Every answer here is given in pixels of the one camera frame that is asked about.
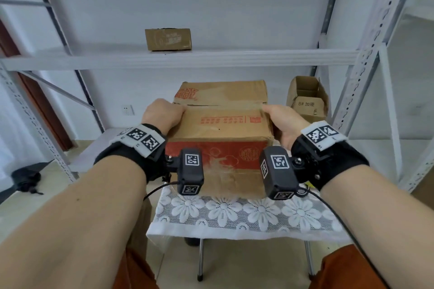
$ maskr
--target cardboard box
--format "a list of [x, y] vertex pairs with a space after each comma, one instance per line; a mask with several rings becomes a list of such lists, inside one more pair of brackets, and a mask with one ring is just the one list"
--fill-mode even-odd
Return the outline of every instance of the cardboard box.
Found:
[[191, 50], [190, 29], [145, 29], [148, 51]]
[[286, 105], [310, 123], [321, 121], [327, 118], [328, 95], [317, 78], [296, 76], [291, 81]]
[[267, 100], [264, 81], [181, 85], [174, 102], [188, 107], [168, 134], [166, 154], [178, 155], [184, 147], [202, 150], [205, 182], [200, 195], [265, 197], [259, 155], [274, 140], [261, 109]]

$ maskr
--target electrical outlet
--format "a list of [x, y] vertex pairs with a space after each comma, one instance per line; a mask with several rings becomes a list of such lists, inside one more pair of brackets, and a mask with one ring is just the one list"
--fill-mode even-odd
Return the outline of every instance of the electrical outlet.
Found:
[[134, 115], [133, 106], [127, 104], [122, 105], [122, 113], [126, 116], [133, 116]]

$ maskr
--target table leg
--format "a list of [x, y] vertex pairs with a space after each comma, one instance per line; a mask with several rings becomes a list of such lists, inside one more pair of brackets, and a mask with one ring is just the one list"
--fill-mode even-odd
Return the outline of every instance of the table leg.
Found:
[[198, 281], [203, 280], [203, 239], [200, 240], [199, 244], [199, 272]]
[[307, 265], [309, 270], [309, 279], [312, 280], [315, 276], [315, 271], [313, 270], [313, 260], [312, 260], [312, 252], [310, 251], [310, 242], [304, 242], [304, 248], [306, 249], [306, 257], [307, 257]]

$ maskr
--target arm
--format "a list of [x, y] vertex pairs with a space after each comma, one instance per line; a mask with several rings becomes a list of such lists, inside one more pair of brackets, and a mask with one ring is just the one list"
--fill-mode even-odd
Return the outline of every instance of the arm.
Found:
[[[291, 149], [309, 123], [287, 106], [263, 108], [282, 131], [282, 146]], [[433, 210], [364, 165], [337, 175], [321, 197], [392, 288], [434, 288]]]
[[[166, 134], [184, 109], [156, 100], [142, 122]], [[53, 197], [0, 245], [4, 288], [108, 288], [146, 194], [133, 161], [108, 156]]]

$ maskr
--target table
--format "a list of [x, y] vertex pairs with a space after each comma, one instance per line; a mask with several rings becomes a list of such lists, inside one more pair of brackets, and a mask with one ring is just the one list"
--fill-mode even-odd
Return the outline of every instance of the table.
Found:
[[[165, 251], [171, 237], [200, 239], [198, 281], [203, 279], [203, 239], [266, 240], [292, 237], [305, 241], [312, 266], [310, 241], [350, 242], [334, 214], [316, 197], [285, 201], [182, 196], [170, 186], [162, 188], [148, 238]], [[155, 237], [164, 236], [164, 240]]]

